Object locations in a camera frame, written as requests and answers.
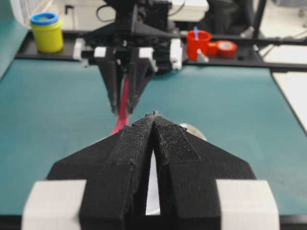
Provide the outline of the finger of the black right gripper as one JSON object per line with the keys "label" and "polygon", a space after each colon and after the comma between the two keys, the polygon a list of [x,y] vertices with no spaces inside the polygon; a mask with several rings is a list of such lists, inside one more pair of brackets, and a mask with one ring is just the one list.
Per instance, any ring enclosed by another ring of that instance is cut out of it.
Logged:
{"label": "finger of the black right gripper", "polygon": [[94,58],[107,89],[111,111],[118,113],[121,78],[115,52],[113,47],[96,47]]}
{"label": "finger of the black right gripper", "polygon": [[131,51],[129,62],[129,91],[127,111],[132,114],[146,85],[158,71],[156,60],[153,58],[152,47],[137,47]]}

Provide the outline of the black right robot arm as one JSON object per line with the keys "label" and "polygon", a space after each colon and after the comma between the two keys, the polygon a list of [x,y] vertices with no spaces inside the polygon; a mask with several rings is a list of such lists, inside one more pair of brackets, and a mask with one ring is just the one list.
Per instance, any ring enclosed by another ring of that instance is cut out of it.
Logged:
{"label": "black right robot arm", "polygon": [[119,114],[122,80],[128,77],[127,112],[133,113],[151,78],[182,67],[180,34],[168,26],[166,0],[108,0],[113,22],[77,37],[73,58],[97,65],[113,114]]}

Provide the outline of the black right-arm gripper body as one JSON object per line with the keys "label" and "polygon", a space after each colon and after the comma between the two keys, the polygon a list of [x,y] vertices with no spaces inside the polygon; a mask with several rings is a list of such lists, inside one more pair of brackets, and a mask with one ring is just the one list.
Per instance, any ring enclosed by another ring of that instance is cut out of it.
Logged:
{"label": "black right-arm gripper body", "polygon": [[80,34],[72,58],[101,72],[180,70],[182,41],[168,14],[117,14],[114,22]]}

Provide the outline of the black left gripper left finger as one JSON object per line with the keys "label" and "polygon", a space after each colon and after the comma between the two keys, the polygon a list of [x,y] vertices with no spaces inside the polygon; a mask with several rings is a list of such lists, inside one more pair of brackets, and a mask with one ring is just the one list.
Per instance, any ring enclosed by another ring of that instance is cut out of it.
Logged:
{"label": "black left gripper left finger", "polygon": [[122,230],[125,217],[146,210],[155,115],[55,162],[34,183],[23,230]]}

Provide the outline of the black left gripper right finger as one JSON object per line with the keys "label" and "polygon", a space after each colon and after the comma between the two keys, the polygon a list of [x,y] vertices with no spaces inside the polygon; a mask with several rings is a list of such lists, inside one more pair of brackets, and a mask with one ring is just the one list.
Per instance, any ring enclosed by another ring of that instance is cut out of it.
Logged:
{"label": "black left gripper right finger", "polygon": [[267,181],[245,160],[160,115],[153,122],[162,215],[180,230],[277,230],[280,218]]}

